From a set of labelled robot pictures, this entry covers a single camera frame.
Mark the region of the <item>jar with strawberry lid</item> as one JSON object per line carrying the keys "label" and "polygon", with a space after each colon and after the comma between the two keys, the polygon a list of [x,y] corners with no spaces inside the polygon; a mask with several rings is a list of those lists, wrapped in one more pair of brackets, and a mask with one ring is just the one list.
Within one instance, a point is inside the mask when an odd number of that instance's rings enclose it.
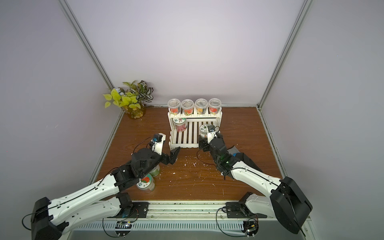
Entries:
{"label": "jar with strawberry lid", "polygon": [[151,174],[148,174],[144,178],[140,179],[136,186],[142,192],[150,193],[155,189],[156,184],[153,176]]}

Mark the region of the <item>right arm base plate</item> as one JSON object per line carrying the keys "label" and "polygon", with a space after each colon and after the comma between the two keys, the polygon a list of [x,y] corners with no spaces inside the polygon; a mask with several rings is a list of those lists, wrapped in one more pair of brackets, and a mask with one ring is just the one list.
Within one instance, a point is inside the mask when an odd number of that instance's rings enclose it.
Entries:
{"label": "right arm base plate", "polygon": [[227,214],[229,219],[239,219],[239,218],[261,218],[266,219],[268,216],[263,214],[253,214],[244,204],[238,202],[226,202],[224,207],[224,212]]}

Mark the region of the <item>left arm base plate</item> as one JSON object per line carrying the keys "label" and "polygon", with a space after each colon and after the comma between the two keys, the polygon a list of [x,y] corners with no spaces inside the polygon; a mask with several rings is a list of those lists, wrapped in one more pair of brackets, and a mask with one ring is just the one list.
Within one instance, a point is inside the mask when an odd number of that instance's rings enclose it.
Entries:
{"label": "left arm base plate", "polygon": [[116,218],[144,219],[147,217],[149,204],[149,202],[133,202],[130,206],[123,208]]}

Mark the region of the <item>jar with orange flower lid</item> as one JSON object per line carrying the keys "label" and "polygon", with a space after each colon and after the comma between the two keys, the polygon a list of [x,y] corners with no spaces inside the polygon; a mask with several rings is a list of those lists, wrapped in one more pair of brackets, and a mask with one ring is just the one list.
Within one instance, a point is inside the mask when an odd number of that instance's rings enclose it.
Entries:
{"label": "jar with orange flower lid", "polygon": [[199,127],[199,134],[200,134],[200,137],[201,138],[207,138],[208,137],[208,132],[209,132],[209,129],[208,129],[208,126],[210,124],[202,124],[200,127]]}

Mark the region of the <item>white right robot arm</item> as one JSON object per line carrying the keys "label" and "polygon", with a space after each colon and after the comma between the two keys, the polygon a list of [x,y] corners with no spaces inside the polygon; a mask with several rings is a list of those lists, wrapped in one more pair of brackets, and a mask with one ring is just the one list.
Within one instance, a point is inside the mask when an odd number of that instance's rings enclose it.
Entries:
{"label": "white right robot arm", "polygon": [[261,172],[247,155],[227,149],[222,138],[208,141],[200,137],[199,148],[211,154],[224,178],[243,182],[269,198],[268,208],[285,229],[293,234],[302,231],[313,206],[292,178],[279,179]]}

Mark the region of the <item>clear container red seeds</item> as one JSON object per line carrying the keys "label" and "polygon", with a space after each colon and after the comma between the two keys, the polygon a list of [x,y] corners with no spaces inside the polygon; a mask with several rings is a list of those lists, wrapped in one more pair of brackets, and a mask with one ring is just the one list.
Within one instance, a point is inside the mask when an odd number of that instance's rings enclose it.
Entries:
{"label": "clear container red seeds", "polygon": [[177,115],[181,112],[181,101],[179,99],[170,99],[168,101],[169,112],[172,115]]}

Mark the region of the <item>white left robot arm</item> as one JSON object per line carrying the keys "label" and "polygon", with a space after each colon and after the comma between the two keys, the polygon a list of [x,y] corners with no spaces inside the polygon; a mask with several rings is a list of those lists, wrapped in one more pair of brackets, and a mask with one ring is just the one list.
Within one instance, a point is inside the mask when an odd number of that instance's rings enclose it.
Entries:
{"label": "white left robot arm", "polygon": [[161,150],[141,149],[132,154],[129,162],[114,168],[92,185],[58,199],[37,200],[31,213],[31,238],[58,240],[78,226],[131,211],[133,204],[125,191],[138,184],[159,163],[174,164],[180,150],[177,147],[167,155]]}

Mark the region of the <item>clear seed container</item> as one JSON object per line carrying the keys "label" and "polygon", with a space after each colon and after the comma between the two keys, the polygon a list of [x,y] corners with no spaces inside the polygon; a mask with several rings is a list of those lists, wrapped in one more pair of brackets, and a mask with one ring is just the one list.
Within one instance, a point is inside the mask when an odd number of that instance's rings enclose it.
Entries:
{"label": "clear seed container", "polygon": [[208,101],[202,98],[197,99],[195,101],[195,107],[196,107],[197,114],[204,115],[207,112]]}
{"label": "clear seed container", "polygon": [[194,113],[194,102],[190,99],[185,99],[181,102],[183,114],[190,116]]}
{"label": "clear seed container", "polygon": [[216,115],[220,112],[222,107],[222,102],[220,99],[212,98],[208,102],[210,114]]}

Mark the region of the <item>jar with tree lid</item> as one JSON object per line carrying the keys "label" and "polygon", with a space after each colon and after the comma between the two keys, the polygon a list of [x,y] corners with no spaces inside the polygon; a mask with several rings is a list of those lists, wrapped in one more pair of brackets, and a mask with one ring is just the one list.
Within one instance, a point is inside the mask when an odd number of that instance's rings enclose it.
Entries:
{"label": "jar with tree lid", "polygon": [[150,172],[150,175],[152,177],[156,177],[160,174],[160,166],[157,165],[154,169],[152,169],[152,171]]}

